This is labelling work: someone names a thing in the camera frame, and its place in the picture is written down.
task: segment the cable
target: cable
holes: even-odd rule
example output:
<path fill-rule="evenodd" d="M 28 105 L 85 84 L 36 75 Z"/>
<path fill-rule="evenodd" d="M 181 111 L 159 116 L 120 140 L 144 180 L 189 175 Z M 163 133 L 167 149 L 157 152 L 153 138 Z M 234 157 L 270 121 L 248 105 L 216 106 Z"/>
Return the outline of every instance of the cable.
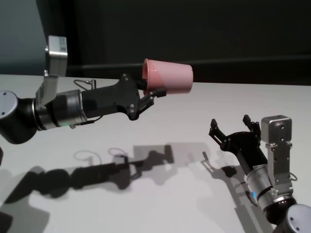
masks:
<path fill-rule="evenodd" d="M 78 87 L 80 87 L 80 88 L 84 89 L 85 91 L 87 91 L 87 89 L 85 87 L 81 86 L 80 84 L 78 84 L 78 82 L 86 83 L 87 81 L 80 80 L 80 79 L 73 80 L 74 84 L 76 84 Z"/>
<path fill-rule="evenodd" d="M 81 80 L 81 79 L 75 79 L 75 80 L 73 80 L 73 83 L 76 84 L 78 87 L 82 88 L 82 89 L 85 90 L 85 91 L 88 91 L 89 89 L 87 89 L 87 88 L 81 86 L 80 84 L 78 84 L 78 82 L 86 83 L 86 84 L 91 85 L 91 90 L 97 89 L 97 84 L 96 84 L 96 80 L 95 80 L 95 79 L 92 79 L 92 81 L 89 81 L 89 80 Z M 103 117 L 103 115 L 100 116 L 99 118 L 95 119 L 95 120 L 88 120 L 88 121 L 86 121 L 86 122 L 83 122 L 83 123 L 80 123 L 80 124 L 76 124 L 76 125 L 87 125 L 87 124 L 92 124 L 92 123 L 95 123 L 96 121 L 100 120 L 102 117 Z"/>

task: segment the plastic cup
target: plastic cup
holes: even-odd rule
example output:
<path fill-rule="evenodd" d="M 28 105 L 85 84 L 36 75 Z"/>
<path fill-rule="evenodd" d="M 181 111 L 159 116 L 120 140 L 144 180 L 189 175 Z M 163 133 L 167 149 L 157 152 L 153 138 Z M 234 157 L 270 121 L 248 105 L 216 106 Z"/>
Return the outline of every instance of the plastic cup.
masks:
<path fill-rule="evenodd" d="M 164 87 L 167 94 L 188 93 L 193 71 L 189 65 L 145 59 L 142 78 L 147 80 L 147 91 Z"/>

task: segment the white table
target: white table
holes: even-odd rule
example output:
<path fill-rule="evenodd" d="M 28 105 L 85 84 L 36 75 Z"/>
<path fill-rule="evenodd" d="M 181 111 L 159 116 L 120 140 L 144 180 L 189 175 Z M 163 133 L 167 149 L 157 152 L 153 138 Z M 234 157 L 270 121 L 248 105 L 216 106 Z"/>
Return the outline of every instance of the white table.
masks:
<path fill-rule="evenodd" d="M 59 92 L 77 89 L 72 81 L 61 78 Z M 41 82 L 42 77 L 1 75 L 0 89 L 33 98 Z M 98 87 L 115 82 L 98 80 Z M 137 121 L 113 114 L 75 130 L 37 132 L 22 145 L 11 145 L 0 137 L 4 151 L 0 212 L 13 217 L 10 233 L 272 231 L 240 184 L 244 176 L 235 156 L 221 152 L 208 136 L 209 124 L 216 118 L 222 131 L 231 134 L 247 130 L 244 114 L 254 121 L 278 114 L 291 117 L 291 172 L 298 176 L 294 195 L 299 203 L 311 206 L 310 100 L 308 86 L 195 83 L 189 94 L 156 99 Z M 213 167 L 210 170 L 201 163 L 203 151 Z M 130 162 L 149 156 L 140 167 L 141 177 L 130 183 L 126 183 L 129 173 L 139 169 L 135 165 L 111 174 L 112 182 L 70 188 L 58 198 L 33 191 L 14 203 L 4 203 L 29 171 L 62 169 L 71 174 L 79 167 L 123 164 L 115 156 L 122 153 Z M 224 166 L 237 166 L 237 174 L 227 177 L 221 170 Z"/>

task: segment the wire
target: wire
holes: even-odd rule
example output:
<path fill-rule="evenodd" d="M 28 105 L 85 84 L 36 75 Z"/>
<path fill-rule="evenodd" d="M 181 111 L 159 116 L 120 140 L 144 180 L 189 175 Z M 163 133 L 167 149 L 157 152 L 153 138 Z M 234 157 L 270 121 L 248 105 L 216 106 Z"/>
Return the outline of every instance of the wire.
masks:
<path fill-rule="evenodd" d="M 85 88 L 84 86 L 81 86 L 80 84 L 78 84 L 78 82 L 86 83 L 84 80 L 80 80 L 80 79 L 75 79 L 75 80 L 73 80 L 73 83 L 76 84 L 78 87 L 84 89 L 85 91 L 88 90 L 88 89 Z"/>
<path fill-rule="evenodd" d="M 103 115 L 102 115 L 102 116 L 100 116 L 99 118 L 97 118 L 96 120 L 94 120 L 94 122 L 96 122 L 96 121 L 98 121 L 98 120 L 102 119 L 102 117 L 103 117 Z"/>
<path fill-rule="evenodd" d="M 87 89 L 87 88 L 85 88 L 84 86 L 78 84 L 78 82 L 86 83 L 86 84 L 92 85 L 92 88 L 91 88 L 91 89 L 97 89 L 96 80 L 93 80 L 93 82 L 90 82 L 90 81 L 88 81 L 88 80 L 81 80 L 81 79 L 75 79 L 75 80 L 73 80 L 73 83 L 76 84 L 78 87 L 82 88 L 82 89 L 85 90 L 85 91 L 88 91 L 89 89 Z M 88 120 L 88 121 L 86 121 L 86 122 L 83 122 L 83 125 L 84 125 L 84 124 L 88 124 L 88 123 L 94 123 L 94 122 L 100 120 L 102 117 L 103 117 L 103 115 L 100 116 L 99 118 L 95 119 L 95 120 Z"/>
<path fill-rule="evenodd" d="M 290 174 L 294 177 L 294 179 L 291 178 L 292 181 L 298 181 L 298 177 L 296 177 L 296 176 L 295 176 L 294 174 L 292 174 L 291 172 L 290 172 Z"/>

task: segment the dark wall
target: dark wall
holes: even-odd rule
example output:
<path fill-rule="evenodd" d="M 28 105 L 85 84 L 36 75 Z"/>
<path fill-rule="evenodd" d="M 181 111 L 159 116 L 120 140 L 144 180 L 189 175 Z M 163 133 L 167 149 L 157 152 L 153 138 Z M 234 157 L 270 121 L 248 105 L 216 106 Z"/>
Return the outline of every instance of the dark wall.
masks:
<path fill-rule="evenodd" d="M 311 49 L 311 1 L 75 1 L 83 63 L 290 55 Z"/>
<path fill-rule="evenodd" d="M 45 41 L 34 0 L 4 2 L 12 6 L 6 10 L 2 7 L 5 17 L 1 16 L 1 19 L 6 19 L 6 23 L 1 20 L 1 24 L 5 25 L 5 32 L 12 29 L 13 33 L 0 38 L 5 38 L 10 45 L 15 44 L 16 48 L 10 53 L 10 49 L 5 47 L 5 54 L 10 53 L 12 59 L 1 55 L 0 67 L 13 64 L 14 68 L 6 69 L 7 73 L 29 69 L 32 74 L 41 74 Z M 120 73 L 119 69 L 70 71 L 74 70 L 73 65 L 132 64 L 149 58 L 194 64 L 195 78 L 202 82 L 251 83 L 256 79 L 255 83 L 271 79 L 277 83 L 309 82 L 310 58 L 285 63 L 232 63 L 227 60 L 310 54 L 309 0 L 37 2 L 45 34 L 68 38 L 69 75 L 113 78 Z M 7 20 L 17 9 L 18 17 Z M 11 39 L 14 34 L 20 35 L 20 39 Z M 28 36 L 26 40 L 22 37 L 25 34 Z M 140 74 L 141 70 L 123 71 Z"/>
<path fill-rule="evenodd" d="M 35 0 L 1 0 L 0 74 L 42 75 L 45 45 Z"/>

